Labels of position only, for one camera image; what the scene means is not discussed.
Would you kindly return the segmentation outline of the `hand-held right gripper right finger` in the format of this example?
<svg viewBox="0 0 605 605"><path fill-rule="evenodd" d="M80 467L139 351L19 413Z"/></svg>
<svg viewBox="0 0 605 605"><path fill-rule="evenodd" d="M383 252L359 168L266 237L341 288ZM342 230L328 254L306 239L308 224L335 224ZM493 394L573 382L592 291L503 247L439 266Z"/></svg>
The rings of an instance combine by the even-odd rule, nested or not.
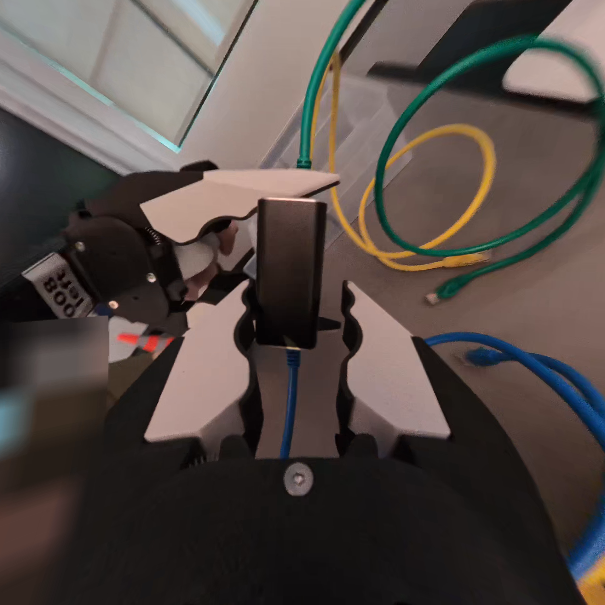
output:
<svg viewBox="0 0 605 605"><path fill-rule="evenodd" d="M337 451L369 435L380 458L404 437L446 441L451 430L420 359L413 336L351 281L344 281L341 312L347 348L337 390Z"/></svg>

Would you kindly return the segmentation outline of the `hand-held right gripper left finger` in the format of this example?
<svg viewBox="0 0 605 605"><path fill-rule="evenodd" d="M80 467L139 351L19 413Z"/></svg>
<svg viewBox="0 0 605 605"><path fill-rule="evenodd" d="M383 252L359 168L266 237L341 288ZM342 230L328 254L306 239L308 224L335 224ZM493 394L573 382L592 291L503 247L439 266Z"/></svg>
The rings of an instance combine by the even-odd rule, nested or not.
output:
<svg viewBox="0 0 605 605"><path fill-rule="evenodd" d="M198 303L144 438L192 438L205 458L219 458L224 439L240 437L252 458L262 431L262 400L252 358L254 324L246 279L217 305Z"/></svg>

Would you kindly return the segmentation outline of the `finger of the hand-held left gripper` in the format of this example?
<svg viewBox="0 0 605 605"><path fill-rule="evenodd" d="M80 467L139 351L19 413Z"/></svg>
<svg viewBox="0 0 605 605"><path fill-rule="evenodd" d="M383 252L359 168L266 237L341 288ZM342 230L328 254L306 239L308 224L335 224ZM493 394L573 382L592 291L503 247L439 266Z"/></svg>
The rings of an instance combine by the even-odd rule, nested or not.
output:
<svg viewBox="0 0 605 605"><path fill-rule="evenodd" d="M220 268L201 294L201 303L217 305L240 283L249 279L244 272L246 264L252 259L254 251L246 252L231 270Z"/></svg>
<svg viewBox="0 0 605 605"><path fill-rule="evenodd" d="M223 220L245 220L265 198L303 199L339 184L317 170L211 170L203 179L140 205L150 226L178 245Z"/></svg>

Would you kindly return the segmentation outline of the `black ethernet splitter box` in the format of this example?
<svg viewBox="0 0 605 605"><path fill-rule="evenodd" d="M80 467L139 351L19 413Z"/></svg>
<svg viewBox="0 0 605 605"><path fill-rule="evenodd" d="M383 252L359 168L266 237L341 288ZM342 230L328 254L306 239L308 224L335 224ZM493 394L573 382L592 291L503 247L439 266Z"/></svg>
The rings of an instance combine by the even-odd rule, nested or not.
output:
<svg viewBox="0 0 605 605"><path fill-rule="evenodd" d="M327 205L263 198L257 223L256 340L311 350L319 324Z"/></svg>

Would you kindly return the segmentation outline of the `person's left hand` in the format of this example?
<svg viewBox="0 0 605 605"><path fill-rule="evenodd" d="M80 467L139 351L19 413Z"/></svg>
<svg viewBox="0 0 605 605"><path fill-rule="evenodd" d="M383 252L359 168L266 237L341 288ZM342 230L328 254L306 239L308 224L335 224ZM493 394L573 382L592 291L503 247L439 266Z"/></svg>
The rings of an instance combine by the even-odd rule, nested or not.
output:
<svg viewBox="0 0 605 605"><path fill-rule="evenodd" d="M216 234L218 238L218 252L222 256L229 256L235 245L235 239L238 233L238 226L235 222L229 223L229 226ZM204 270L185 280L187 292L186 301L195 302L200 298L201 292L207 288L209 283L220 272L220 265L216 260L212 261Z"/></svg>

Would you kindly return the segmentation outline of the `glass partition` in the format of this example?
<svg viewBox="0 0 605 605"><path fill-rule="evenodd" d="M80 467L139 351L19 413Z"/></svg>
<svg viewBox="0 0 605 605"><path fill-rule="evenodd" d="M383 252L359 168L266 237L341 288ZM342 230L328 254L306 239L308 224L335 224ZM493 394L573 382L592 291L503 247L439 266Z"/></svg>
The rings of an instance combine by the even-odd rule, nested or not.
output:
<svg viewBox="0 0 605 605"><path fill-rule="evenodd" d="M1 35L178 153L255 4L1 1Z"/></svg>

